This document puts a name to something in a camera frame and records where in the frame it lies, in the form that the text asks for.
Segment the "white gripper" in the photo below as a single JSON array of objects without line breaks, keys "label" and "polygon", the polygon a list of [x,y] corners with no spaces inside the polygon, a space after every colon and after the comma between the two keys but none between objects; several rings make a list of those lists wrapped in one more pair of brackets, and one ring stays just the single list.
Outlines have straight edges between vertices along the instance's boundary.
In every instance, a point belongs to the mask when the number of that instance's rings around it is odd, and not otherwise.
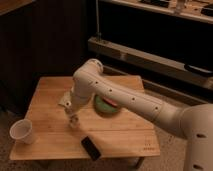
[{"label": "white gripper", "polygon": [[65,111],[68,115],[75,115],[88,102],[88,97],[68,94],[65,101]]}]

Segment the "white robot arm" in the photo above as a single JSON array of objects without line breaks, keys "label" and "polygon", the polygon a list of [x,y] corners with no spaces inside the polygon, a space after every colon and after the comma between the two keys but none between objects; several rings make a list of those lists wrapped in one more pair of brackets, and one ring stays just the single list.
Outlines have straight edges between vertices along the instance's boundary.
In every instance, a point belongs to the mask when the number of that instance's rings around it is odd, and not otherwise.
[{"label": "white robot arm", "polygon": [[187,140],[183,171],[213,171],[213,104],[177,107],[146,93],[114,83],[103,75],[103,64],[89,59],[73,74],[72,111],[88,103],[92,94],[106,97]]}]

